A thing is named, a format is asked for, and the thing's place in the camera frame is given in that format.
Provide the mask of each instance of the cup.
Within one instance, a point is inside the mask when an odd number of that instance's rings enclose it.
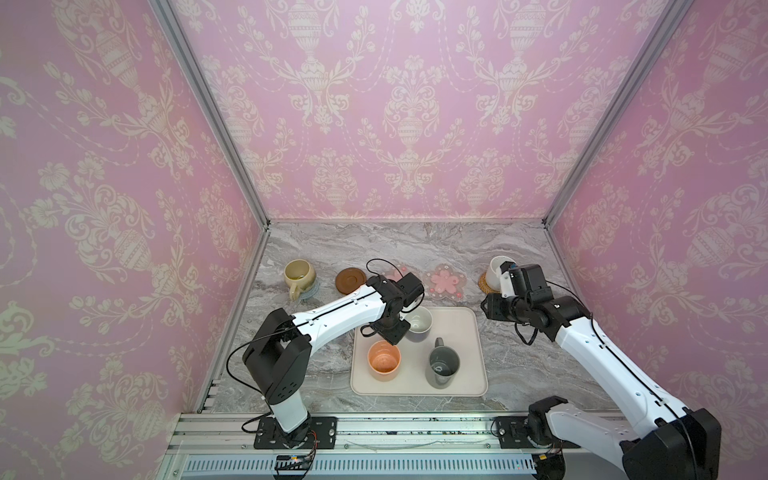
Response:
[[[295,302],[315,283],[315,269],[306,260],[294,260],[286,265],[283,277],[290,287],[290,299]]]
[[[374,343],[368,350],[368,366],[376,379],[388,382],[397,376],[400,349],[385,340]]]
[[[435,348],[429,354],[427,382],[436,389],[444,389],[450,385],[461,364],[458,353],[451,347],[445,346],[442,338],[438,337],[435,339]]]
[[[411,328],[406,332],[406,338],[412,342],[421,342],[429,335],[429,329],[432,328],[432,314],[425,306],[417,306],[412,312],[403,316],[411,324]]]
[[[502,279],[499,278],[499,276],[502,273],[500,268],[504,262],[514,263],[514,260],[509,257],[505,257],[504,255],[493,257],[490,264],[488,265],[488,270],[485,271],[485,282],[488,284],[488,286],[497,292],[502,291]]]

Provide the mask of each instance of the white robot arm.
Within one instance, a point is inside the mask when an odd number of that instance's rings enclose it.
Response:
[[[277,309],[266,317],[243,362],[263,392],[285,445],[303,443],[310,429],[311,415],[299,387],[311,355],[337,336],[365,325],[371,329],[365,336],[378,333],[397,344],[410,328],[400,316],[403,307],[423,294],[424,286],[413,273],[398,281],[375,275],[356,291],[320,308],[294,315]]]
[[[576,443],[623,469],[630,480],[717,478],[720,424],[706,409],[694,412],[661,388],[611,342],[578,300],[554,298],[539,265],[507,262],[500,278],[502,292],[487,295],[481,304],[485,315],[544,333],[598,381],[630,424],[617,429],[614,422],[552,396],[528,408],[533,443]],[[320,308],[294,315],[277,309],[267,316],[243,362],[263,392],[285,446],[301,445],[310,430],[312,418],[299,387],[311,355],[365,325],[371,332],[364,335],[378,333],[395,345],[410,327],[400,313],[423,293],[412,273],[396,282],[375,275],[357,291]]]
[[[481,304],[489,319],[530,325],[570,353],[629,421],[628,428],[549,397],[528,409],[528,433],[539,445],[576,443],[621,468],[630,480],[717,477],[720,424],[696,412],[632,362],[572,296],[554,298],[539,265],[500,267],[501,293]],[[533,339],[524,343],[530,345]]]

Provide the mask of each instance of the yellow mug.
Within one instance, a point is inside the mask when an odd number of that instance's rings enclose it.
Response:
[[[306,260],[294,260],[283,271],[286,285],[290,287],[290,299],[295,302],[302,292],[315,283],[315,269]]]

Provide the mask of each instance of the gray mug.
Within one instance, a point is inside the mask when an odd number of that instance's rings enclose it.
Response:
[[[456,376],[461,364],[458,353],[451,347],[445,346],[442,337],[438,337],[435,339],[435,348],[429,354],[427,382],[437,389],[444,389]]]

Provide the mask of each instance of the beige tray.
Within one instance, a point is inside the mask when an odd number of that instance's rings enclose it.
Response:
[[[485,376],[480,335],[475,312],[465,306],[428,306],[432,313],[429,336],[419,343],[408,337],[400,340],[400,367],[397,376],[388,382],[380,382],[370,374],[368,349],[382,338],[378,335],[366,338],[355,331],[355,348],[352,356],[352,391],[358,395],[417,395],[417,396],[483,396],[488,391]],[[435,347],[435,339],[441,336],[447,346],[453,348],[462,360],[461,368],[450,385],[437,389],[427,383],[426,371],[429,353]]]

